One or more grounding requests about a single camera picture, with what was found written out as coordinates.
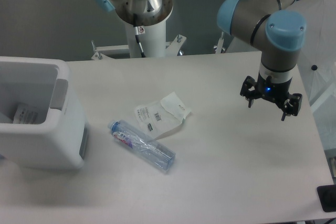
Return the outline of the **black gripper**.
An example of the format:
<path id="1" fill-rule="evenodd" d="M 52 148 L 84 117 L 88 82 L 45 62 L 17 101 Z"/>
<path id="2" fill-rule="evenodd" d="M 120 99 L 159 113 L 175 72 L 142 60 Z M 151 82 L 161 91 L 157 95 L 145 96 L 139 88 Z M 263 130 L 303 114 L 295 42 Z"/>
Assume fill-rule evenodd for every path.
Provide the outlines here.
<path id="1" fill-rule="evenodd" d="M 282 111 L 281 121 L 284 121 L 287 116 L 297 116 L 302 104 L 301 93 L 289 93 L 291 81 L 291 71 L 260 70 L 257 82 L 251 76 L 246 77 L 240 95 L 248 101 L 249 108 L 257 99 L 264 99 L 276 104 Z"/>

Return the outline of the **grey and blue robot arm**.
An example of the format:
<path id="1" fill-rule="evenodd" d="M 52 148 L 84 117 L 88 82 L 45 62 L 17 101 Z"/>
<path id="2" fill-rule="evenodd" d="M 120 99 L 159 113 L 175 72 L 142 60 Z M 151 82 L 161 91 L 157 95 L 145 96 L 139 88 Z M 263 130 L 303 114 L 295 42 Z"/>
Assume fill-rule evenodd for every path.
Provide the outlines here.
<path id="1" fill-rule="evenodd" d="M 167 55 L 164 28 L 152 38 L 145 33 L 151 26 L 165 23 L 172 0 L 95 0 L 106 12 L 116 12 L 129 29 L 128 46 L 132 58 Z M 247 77 L 240 95 L 249 104 L 257 99 L 274 103 L 283 117 L 296 116 L 302 95 L 290 93 L 292 69 L 305 43 L 307 22 L 288 9 L 296 0 L 225 0 L 217 13 L 218 27 L 261 52 L 257 79 Z"/>

